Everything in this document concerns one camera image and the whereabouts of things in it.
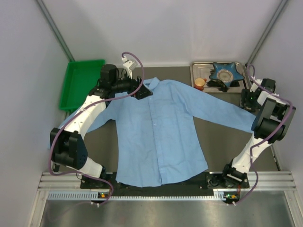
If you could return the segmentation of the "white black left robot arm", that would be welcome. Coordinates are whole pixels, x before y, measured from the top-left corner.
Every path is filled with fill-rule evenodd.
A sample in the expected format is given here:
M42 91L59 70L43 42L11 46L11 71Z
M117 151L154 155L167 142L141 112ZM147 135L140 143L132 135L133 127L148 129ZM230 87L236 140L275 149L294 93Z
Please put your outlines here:
M122 71L113 64L102 67L100 78L76 114L62 127L52 129L50 133L52 162L92 178L106 177L105 168L89 158L84 137L99 114L115 100L116 94L126 92L128 96L138 100L152 95L152 92L143 85L142 77L133 78L136 66L136 61L126 60Z

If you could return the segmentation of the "light blue button shirt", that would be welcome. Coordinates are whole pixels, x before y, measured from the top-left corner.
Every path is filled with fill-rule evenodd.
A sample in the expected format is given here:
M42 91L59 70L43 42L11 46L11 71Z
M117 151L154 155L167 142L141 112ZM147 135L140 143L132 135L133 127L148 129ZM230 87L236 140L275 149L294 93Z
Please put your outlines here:
M194 118L251 132L255 116L231 103L174 80L144 81L152 96L116 95L88 132L116 122L116 180L136 187L179 183L208 169Z

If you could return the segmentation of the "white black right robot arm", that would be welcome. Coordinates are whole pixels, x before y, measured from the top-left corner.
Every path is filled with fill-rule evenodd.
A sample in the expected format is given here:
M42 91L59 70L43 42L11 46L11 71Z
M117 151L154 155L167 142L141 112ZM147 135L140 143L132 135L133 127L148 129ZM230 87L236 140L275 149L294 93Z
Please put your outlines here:
M258 111L252 124L253 134L242 150L225 165L222 180L226 187L248 188L247 173L259 155L276 141L281 141L290 126L296 107L275 93L276 82L257 79L250 90L241 92L240 107L250 112Z

